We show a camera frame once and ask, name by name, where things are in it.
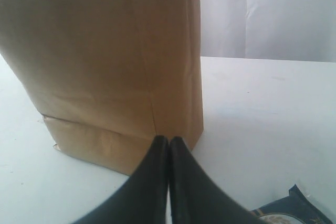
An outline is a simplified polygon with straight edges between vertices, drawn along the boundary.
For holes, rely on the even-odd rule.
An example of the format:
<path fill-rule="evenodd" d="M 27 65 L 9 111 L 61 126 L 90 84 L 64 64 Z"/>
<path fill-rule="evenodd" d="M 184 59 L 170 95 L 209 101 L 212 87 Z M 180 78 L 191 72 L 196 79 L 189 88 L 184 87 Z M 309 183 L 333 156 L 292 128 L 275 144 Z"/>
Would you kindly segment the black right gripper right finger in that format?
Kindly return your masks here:
<path fill-rule="evenodd" d="M 181 137 L 170 141 L 169 158 L 173 223 L 260 223 L 207 176 Z"/>

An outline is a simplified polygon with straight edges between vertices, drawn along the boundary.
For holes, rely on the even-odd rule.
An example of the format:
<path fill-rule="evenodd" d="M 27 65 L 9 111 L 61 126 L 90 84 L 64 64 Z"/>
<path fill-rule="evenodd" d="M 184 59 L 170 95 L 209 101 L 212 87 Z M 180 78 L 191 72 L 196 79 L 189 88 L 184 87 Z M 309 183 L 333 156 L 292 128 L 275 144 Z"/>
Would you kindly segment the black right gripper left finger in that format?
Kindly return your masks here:
<path fill-rule="evenodd" d="M 127 181 L 75 223 L 166 223 L 169 143 L 158 135 Z"/>

